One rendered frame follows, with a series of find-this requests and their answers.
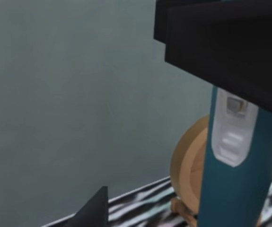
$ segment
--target zebra print cloth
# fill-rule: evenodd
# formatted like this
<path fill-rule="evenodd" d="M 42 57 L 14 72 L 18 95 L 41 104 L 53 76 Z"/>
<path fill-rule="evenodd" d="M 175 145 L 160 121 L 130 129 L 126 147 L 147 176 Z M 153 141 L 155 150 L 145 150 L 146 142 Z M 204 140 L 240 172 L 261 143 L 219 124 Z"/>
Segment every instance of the zebra print cloth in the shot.
<path fill-rule="evenodd" d="M 169 177 L 124 196 L 110 200 L 109 227 L 187 227 L 170 211 L 170 200 L 176 197 Z M 44 227 L 62 227 L 72 217 Z M 272 227 L 272 184 L 262 211 L 261 227 Z"/>

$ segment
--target wooden disc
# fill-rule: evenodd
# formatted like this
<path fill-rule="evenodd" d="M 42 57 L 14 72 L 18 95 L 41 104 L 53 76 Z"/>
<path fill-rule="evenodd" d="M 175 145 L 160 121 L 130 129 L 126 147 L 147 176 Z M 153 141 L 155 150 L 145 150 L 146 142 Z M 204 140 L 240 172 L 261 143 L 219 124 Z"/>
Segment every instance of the wooden disc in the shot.
<path fill-rule="evenodd" d="M 171 160 L 172 186 L 181 201 L 195 214 L 199 212 L 209 115 L 199 119 L 182 136 Z"/>

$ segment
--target teal cylinder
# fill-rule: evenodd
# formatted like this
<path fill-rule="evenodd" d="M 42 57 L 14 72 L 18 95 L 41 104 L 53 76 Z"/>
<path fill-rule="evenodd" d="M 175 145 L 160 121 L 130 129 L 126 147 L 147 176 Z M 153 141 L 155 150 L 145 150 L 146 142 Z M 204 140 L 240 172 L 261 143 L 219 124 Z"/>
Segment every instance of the teal cylinder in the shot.
<path fill-rule="evenodd" d="M 255 227 L 272 182 L 272 113 L 259 108 L 249 154 L 231 167 L 218 161 L 211 147 L 216 97 L 214 87 L 198 227 Z"/>

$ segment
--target gray wall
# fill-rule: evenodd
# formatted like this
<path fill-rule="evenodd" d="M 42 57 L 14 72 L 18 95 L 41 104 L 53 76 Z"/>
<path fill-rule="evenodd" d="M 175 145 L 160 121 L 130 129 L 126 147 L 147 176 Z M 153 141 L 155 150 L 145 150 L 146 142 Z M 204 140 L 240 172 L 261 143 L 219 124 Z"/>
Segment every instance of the gray wall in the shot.
<path fill-rule="evenodd" d="M 0 227 L 169 174 L 211 85 L 164 63 L 153 0 L 0 0 Z"/>

